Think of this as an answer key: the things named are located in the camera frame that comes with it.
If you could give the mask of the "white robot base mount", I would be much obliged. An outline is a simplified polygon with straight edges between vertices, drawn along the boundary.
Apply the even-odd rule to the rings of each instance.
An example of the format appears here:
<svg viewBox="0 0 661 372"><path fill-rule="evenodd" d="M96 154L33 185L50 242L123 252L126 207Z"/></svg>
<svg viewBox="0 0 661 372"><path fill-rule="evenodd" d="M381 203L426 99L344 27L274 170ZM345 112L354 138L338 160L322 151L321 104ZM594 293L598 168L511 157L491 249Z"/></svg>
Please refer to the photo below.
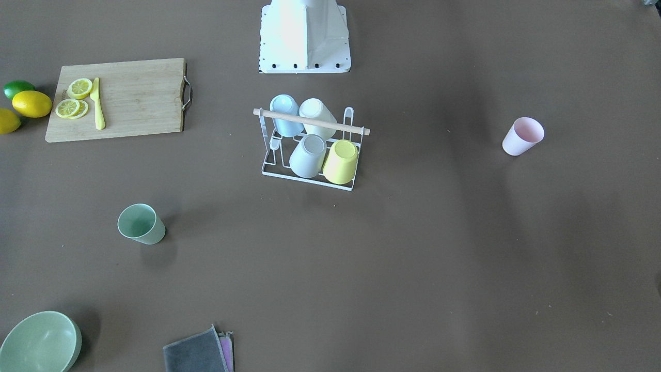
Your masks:
<svg viewBox="0 0 661 372"><path fill-rule="evenodd" d="M351 65L347 10L336 1L272 1L262 7L260 73L346 73Z"/></svg>

